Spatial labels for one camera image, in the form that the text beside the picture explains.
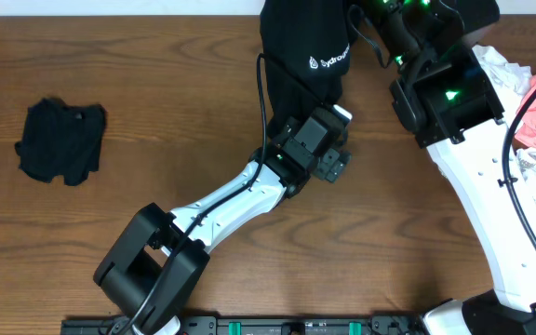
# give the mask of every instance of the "black garment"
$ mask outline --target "black garment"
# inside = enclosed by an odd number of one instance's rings
[[[317,97],[334,104],[342,95],[341,76],[349,71],[350,46],[344,0],[266,0],[260,14],[263,51],[279,60]],[[318,105],[266,61],[268,96],[275,113],[268,136],[278,134],[290,116],[304,121]]]
[[[99,170],[105,111],[100,105],[71,107],[42,99],[28,109],[22,141],[16,143],[20,168],[38,181],[63,175],[76,186]]]

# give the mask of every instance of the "wooden table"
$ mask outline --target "wooden table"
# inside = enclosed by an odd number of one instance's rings
[[[484,42],[536,73],[536,16],[504,17]],[[201,198],[259,146],[259,51],[253,17],[0,18],[0,334],[119,312],[92,275],[134,213]],[[192,309],[423,311],[491,288],[455,193],[391,108],[395,71],[364,43],[352,52],[352,164],[221,243]],[[108,111],[100,171],[78,187],[18,169],[26,108],[47,95]]]

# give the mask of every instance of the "black bracket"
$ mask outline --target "black bracket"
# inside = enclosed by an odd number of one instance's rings
[[[163,271],[145,246],[174,248],[182,236],[173,215],[156,204],[142,208],[115,241],[94,274],[94,281],[121,311],[132,317]],[[189,241],[175,256],[144,312],[136,320],[144,334],[154,334],[189,299],[210,257],[200,241]]]
[[[513,184],[513,183],[515,183],[517,181],[518,181],[518,178],[510,177],[507,181],[498,180],[498,184],[500,184],[500,187],[503,187],[504,185]]]
[[[491,290],[465,301],[462,316],[473,335],[536,335],[536,302],[530,308],[532,313],[503,306]]]
[[[465,130],[503,118],[502,103],[472,50],[418,71],[414,82],[403,75],[390,91],[398,119],[421,148],[445,139],[459,144],[465,140]]]
[[[341,150],[348,138],[349,122],[322,107],[317,107],[303,124],[288,118],[267,146],[265,158],[266,166],[287,188],[284,198],[297,195],[312,175],[329,182],[341,176],[351,161],[351,154]],[[260,152],[256,150],[249,160],[258,161]]]

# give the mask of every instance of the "green led light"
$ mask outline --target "green led light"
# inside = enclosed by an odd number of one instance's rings
[[[459,92],[456,91],[448,91],[446,92],[446,98],[448,98],[449,101],[453,101],[454,98],[458,95]]]

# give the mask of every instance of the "printed logo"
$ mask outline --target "printed logo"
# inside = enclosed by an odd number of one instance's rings
[[[313,57],[309,57],[309,67],[311,67],[312,69],[317,69],[318,65],[317,65],[317,61],[315,61],[315,59]]]
[[[337,61],[344,60],[346,58],[346,55],[349,54],[349,49],[350,48],[351,48],[351,45],[347,45],[346,49],[344,50],[344,52],[340,56],[332,57],[329,60],[321,60],[320,63],[322,64],[322,67],[329,68],[330,66],[334,65]],[[317,66],[317,61],[315,61],[313,57],[309,58],[309,66],[312,69],[317,69],[317,67],[318,67]]]

